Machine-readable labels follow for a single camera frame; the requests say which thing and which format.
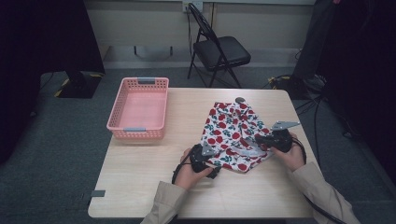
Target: human hand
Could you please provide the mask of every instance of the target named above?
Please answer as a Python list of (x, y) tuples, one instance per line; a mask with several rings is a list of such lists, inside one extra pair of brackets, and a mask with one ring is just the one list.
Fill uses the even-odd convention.
[[(297, 138), (295, 133), (290, 133), (290, 135), (293, 138)], [(301, 150), (300, 146), (295, 143), (291, 144), (291, 149), (287, 153), (284, 153), (275, 147), (271, 147), (271, 150), (292, 172), (305, 165), (303, 151)]]
[[(180, 162), (188, 156), (190, 152), (190, 148), (187, 148), (183, 156), (180, 158)], [(213, 168), (209, 167), (201, 171), (200, 173), (195, 173), (191, 167), (190, 158), (185, 160), (184, 165), (181, 166), (180, 170), (178, 171), (175, 185), (182, 187), (183, 189), (189, 190), (192, 189), (200, 179), (204, 178), (205, 176), (209, 175), (213, 171)]]

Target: gray carpet floor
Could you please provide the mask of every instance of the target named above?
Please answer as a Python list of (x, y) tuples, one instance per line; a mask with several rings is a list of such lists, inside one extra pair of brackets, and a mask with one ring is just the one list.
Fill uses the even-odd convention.
[[(269, 89), (268, 77), (290, 74), (292, 67), (241, 67), (235, 73), (244, 88)], [(108, 116), (123, 77), (169, 77), (170, 87), (203, 87), (188, 68), (107, 69), (91, 99), (56, 98), (65, 73), (42, 76), (47, 83), (36, 113), (10, 160), (0, 167), (0, 223), (139, 223), (133, 219), (88, 216), (90, 194), (99, 176), (111, 132)], [(233, 83), (226, 75), (221, 77)], [(215, 88), (224, 88), (215, 82)], [(295, 107), (306, 101), (293, 101)], [(345, 138), (340, 117), (326, 102), (297, 110), (327, 181), (351, 202), (361, 223), (395, 223), (394, 186), (360, 139)], [(210, 223), (263, 223), (217, 220)], [(287, 223), (315, 223), (312, 219)]]

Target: light wood tabletop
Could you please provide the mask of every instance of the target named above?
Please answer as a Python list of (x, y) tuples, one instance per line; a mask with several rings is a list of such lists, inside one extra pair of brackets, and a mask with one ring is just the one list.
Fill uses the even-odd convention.
[[(165, 135), (162, 140), (136, 142), (112, 137), (93, 197), (91, 217), (144, 217), (153, 205), (159, 181), (170, 182), (183, 151), (199, 143), (215, 102), (243, 97), (270, 128), (277, 120), (299, 121), (288, 94), (273, 90), (168, 90)], [(307, 161), (316, 162), (303, 127), (290, 128), (303, 143)], [(191, 190), (179, 218), (312, 217), (312, 209), (290, 181), (287, 168), (275, 156), (245, 174), (221, 169)]]

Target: basket handle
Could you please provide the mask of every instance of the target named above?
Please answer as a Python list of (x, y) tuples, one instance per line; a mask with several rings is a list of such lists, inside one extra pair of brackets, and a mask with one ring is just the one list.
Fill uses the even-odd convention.
[(137, 82), (139, 84), (155, 84), (155, 77), (138, 77)]
[(146, 131), (146, 128), (124, 128), (127, 133), (142, 133)]

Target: black backdrop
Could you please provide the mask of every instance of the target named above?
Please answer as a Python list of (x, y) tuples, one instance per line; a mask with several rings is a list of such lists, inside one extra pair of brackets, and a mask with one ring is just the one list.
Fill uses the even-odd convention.
[(318, 73), (396, 184), (395, 12), (392, 0), (342, 1)]
[(42, 74), (104, 74), (105, 69), (82, 0), (3, 0), (0, 5), (1, 163), (29, 120)]

